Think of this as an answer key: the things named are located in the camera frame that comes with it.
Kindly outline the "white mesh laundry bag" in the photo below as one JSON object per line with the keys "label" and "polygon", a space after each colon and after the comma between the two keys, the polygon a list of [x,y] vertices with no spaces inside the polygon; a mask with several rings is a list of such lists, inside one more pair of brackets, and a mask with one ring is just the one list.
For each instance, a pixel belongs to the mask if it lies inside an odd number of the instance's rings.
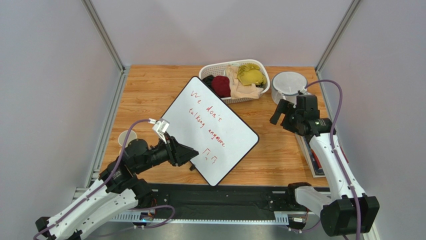
{"label": "white mesh laundry bag", "polygon": [[272,100],[277,105],[281,99],[296,104],[299,91],[302,91],[307,85],[308,80],[300,73],[280,72],[271,81]]}

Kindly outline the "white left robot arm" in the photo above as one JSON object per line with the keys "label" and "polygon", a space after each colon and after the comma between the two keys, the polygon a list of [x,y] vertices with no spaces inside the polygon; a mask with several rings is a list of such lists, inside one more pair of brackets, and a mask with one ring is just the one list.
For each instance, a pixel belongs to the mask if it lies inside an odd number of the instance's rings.
{"label": "white left robot arm", "polygon": [[54,216],[40,217],[33,238],[83,240],[123,211],[152,207],[153,191],[138,174],[165,162],[180,167],[198,155],[197,150],[169,135],[156,146],[143,139],[132,140],[77,200]]}

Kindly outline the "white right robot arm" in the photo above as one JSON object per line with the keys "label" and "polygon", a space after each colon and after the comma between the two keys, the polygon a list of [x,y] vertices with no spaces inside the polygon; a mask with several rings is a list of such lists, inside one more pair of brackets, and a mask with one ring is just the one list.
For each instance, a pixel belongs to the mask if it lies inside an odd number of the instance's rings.
{"label": "white right robot arm", "polygon": [[367,195],[350,170],[332,121],[320,117],[317,97],[301,94],[296,103],[281,99],[270,123],[276,125],[281,115],[284,119],[280,125],[285,130],[307,138],[308,150],[319,160],[330,190],[330,197],[326,197],[306,182],[291,183],[292,201],[319,216],[330,237],[370,232],[379,201]]}

